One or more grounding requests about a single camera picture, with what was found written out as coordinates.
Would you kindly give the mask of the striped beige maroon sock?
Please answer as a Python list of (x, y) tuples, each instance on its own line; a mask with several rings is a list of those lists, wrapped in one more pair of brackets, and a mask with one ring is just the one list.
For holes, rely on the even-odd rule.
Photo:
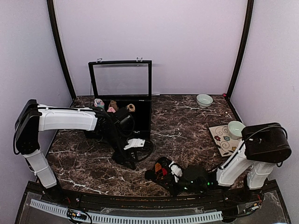
[(126, 109), (129, 111), (129, 112), (135, 112), (135, 106), (133, 104), (129, 104), (126, 106)]

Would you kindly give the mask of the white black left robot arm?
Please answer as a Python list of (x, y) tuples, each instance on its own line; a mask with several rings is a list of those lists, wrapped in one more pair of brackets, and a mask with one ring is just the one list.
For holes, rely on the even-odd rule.
[(143, 147), (145, 143), (141, 139), (130, 139), (132, 130), (128, 134), (122, 132), (122, 127), (134, 123), (134, 118), (126, 108), (106, 112), (100, 107), (52, 107), (40, 105), (31, 99), (15, 123), (13, 151), (15, 155), (21, 154), (27, 160), (42, 186), (48, 189), (48, 197), (55, 203), (63, 203), (66, 193), (57, 186), (58, 179), (40, 151), (39, 133), (48, 130), (83, 130), (91, 136), (101, 135), (120, 157), (117, 163), (125, 165), (136, 162), (129, 150)]

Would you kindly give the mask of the black argyle orange red sock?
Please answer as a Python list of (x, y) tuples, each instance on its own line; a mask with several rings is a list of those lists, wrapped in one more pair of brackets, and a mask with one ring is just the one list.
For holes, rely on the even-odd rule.
[(172, 161), (166, 157), (160, 157), (154, 164), (152, 169), (145, 172), (145, 179), (153, 182), (162, 181), (166, 176), (171, 175), (169, 167)]

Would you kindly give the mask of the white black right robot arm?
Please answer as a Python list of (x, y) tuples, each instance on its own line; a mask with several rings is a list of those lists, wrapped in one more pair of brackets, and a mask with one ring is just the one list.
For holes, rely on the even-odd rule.
[(242, 130), (242, 140), (228, 160), (207, 171), (202, 166), (189, 165), (183, 169), (168, 161), (164, 175), (165, 188), (172, 196), (181, 192), (204, 193), (212, 189), (229, 189), (248, 168), (245, 187), (238, 198), (249, 202), (261, 189), (274, 167), (282, 166), (291, 156), (287, 131), (279, 123), (247, 126)]

